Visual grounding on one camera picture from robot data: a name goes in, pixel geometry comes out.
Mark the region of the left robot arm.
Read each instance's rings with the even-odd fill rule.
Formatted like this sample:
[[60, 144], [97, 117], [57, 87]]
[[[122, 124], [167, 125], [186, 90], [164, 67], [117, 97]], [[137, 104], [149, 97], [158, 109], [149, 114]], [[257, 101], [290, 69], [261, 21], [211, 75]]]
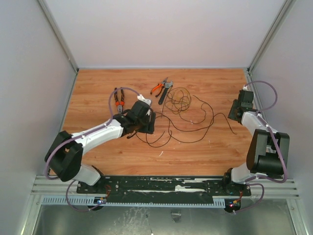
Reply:
[[58, 133], [45, 156], [45, 174], [52, 169], [55, 178], [63, 182], [75, 180], [88, 185], [94, 193], [104, 190], [102, 173], [93, 166], [82, 163], [82, 157], [108, 141], [142, 132], [154, 132], [155, 114], [151, 100], [139, 98], [131, 109], [112, 116], [108, 121], [91, 129], [70, 134]]

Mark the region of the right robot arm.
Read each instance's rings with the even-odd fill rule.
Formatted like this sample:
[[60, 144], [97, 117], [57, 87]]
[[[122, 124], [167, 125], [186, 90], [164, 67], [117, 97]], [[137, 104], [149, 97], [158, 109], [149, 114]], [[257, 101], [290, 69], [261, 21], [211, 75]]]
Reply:
[[255, 179], [282, 184], [287, 181], [287, 160], [290, 137], [273, 129], [260, 111], [253, 108], [254, 92], [243, 88], [233, 100], [228, 118], [246, 127], [252, 135], [246, 162], [230, 168], [223, 176], [222, 189], [228, 195]]

